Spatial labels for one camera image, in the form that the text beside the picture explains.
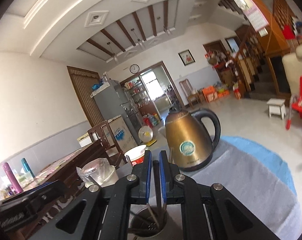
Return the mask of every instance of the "wooden door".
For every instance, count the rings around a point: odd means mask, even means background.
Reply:
[[[93,98],[92,86],[100,81],[99,74],[94,71],[89,71],[81,68],[68,66],[68,72],[75,93],[79,99],[80,105],[92,127],[101,123],[104,119]]]

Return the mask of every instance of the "gold kettle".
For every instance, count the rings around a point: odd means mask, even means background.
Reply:
[[[213,141],[201,122],[202,117],[210,118],[214,124]],[[209,109],[188,112],[172,107],[165,119],[165,133],[174,163],[180,170],[195,171],[212,159],[220,140],[221,125],[216,114]]]

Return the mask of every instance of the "white armchair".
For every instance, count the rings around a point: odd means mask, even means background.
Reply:
[[[287,81],[290,85],[291,94],[300,92],[300,76],[302,76],[302,45],[296,48],[295,53],[282,57]]]

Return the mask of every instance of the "metal screw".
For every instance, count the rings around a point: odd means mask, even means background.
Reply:
[[[178,181],[184,180],[186,177],[183,174],[177,174],[175,175],[175,179]]]
[[[134,180],[136,180],[136,179],[137,179],[137,176],[134,175],[134,174],[129,174],[129,175],[127,176],[127,180],[128,180],[128,181],[134,181]]]
[[[91,185],[89,187],[89,191],[90,192],[97,192],[99,190],[99,186],[98,185]]]
[[[215,190],[221,190],[221,189],[223,189],[223,185],[220,184],[220,183],[214,183],[214,184],[213,184],[213,188],[214,188]]]

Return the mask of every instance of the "white stool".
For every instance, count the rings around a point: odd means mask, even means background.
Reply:
[[[285,99],[275,99],[275,98],[271,98],[269,101],[267,101],[266,104],[269,106],[270,117],[271,114],[277,114],[281,116],[282,120],[284,119],[284,116],[286,115],[284,102]]]

